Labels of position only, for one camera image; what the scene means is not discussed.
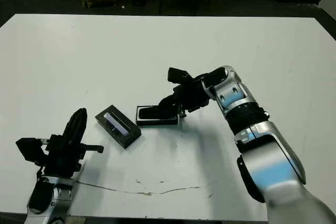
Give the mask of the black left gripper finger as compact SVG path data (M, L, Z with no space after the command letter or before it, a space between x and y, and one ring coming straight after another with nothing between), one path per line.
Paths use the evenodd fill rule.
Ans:
M76 112L70 117L70 120L67 123L67 125L65 127L65 130L64 130L64 137L68 141L69 145L75 145L75 117L76 117Z
M87 125L87 110L81 108L76 112L75 117L75 144L80 144Z

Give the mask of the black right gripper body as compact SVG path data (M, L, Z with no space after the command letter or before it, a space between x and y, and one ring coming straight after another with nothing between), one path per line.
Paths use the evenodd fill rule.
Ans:
M186 117L186 112L193 112L209 104L209 96L203 88L201 79L185 82L173 88L178 106L179 117Z

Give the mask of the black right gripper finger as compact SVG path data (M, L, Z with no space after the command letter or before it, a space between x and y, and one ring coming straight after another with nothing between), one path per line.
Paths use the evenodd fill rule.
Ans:
M175 117L179 113L179 108L177 105L167 106L162 109L161 117Z
M169 95L160 101L159 107L162 110L177 110L178 103L179 101L175 95Z

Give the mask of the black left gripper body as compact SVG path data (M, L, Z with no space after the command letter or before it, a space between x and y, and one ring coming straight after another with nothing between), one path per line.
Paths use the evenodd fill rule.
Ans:
M52 135L46 150L48 155L44 165L46 176L71 178L74 172L79 172L86 151L103 153L102 145L87 145L81 143L81 138L70 139L63 135Z

